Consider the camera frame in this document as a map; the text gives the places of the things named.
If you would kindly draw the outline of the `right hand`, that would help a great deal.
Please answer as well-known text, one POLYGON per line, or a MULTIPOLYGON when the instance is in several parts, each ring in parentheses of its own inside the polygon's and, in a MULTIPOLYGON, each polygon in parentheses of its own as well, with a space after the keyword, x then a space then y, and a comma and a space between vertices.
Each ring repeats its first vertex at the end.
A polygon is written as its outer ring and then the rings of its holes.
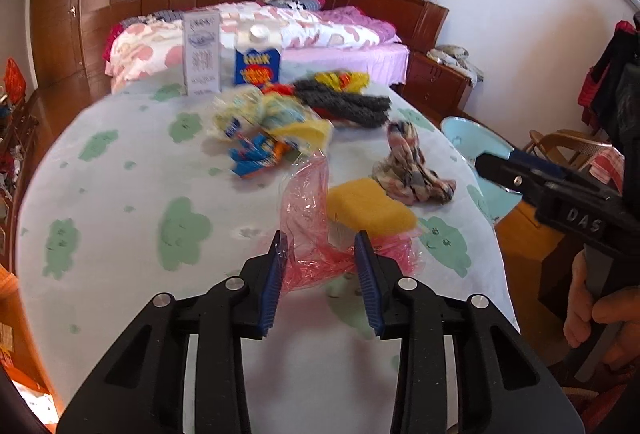
POLYGON ((639 288, 630 287, 595 301, 586 286, 588 267, 580 251, 572 265, 567 314, 563 332, 571 348, 581 346, 591 333, 590 322, 623 325, 601 359, 612 370, 620 370, 639 359, 639 288))

